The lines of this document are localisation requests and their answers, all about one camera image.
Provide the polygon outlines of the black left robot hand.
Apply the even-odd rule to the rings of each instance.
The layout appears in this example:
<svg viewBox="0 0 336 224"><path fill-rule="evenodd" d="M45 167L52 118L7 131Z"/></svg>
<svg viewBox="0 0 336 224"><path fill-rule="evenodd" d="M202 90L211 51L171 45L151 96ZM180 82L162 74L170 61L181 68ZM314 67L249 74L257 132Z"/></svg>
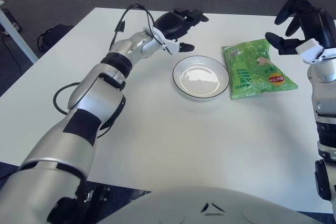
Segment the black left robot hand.
<svg viewBox="0 0 336 224"><path fill-rule="evenodd" d="M148 32L159 44L160 49L170 55L178 52L191 52L195 46L180 42L179 38L186 35L191 27L207 21L209 21L208 17L198 9L174 10L159 17L152 26L148 27Z"/></svg>

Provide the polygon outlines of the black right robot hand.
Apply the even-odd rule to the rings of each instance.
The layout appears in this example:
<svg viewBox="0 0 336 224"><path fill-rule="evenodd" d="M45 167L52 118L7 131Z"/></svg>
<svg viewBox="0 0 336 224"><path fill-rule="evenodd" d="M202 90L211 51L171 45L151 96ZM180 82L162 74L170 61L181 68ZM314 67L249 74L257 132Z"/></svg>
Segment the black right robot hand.
<svg viewBox="0 0 336 224"><path fill-rule="evenodd" d="M293 19L285 35L290 37L301 29L304 40L265 33L266 40L280 55L300 55L308 64L335 58L335 22L324 8L316 8L308 0L287 0L277 14L275 24L282 24L290 16Z"/></svg>

